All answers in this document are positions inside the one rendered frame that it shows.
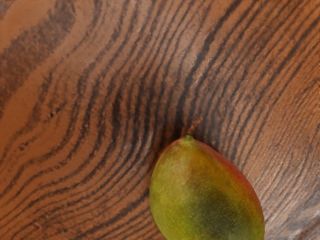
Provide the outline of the green and red mango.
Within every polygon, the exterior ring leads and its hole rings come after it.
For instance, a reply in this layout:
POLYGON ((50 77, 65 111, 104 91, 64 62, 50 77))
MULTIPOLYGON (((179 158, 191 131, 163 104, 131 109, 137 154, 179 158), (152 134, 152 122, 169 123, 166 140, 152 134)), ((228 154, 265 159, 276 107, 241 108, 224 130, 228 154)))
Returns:
POLYGON ((233 163, 193 138, 196 126, 154 167, 149 204, 156 226, 166 240, 264 240, 256 192, 233 163))

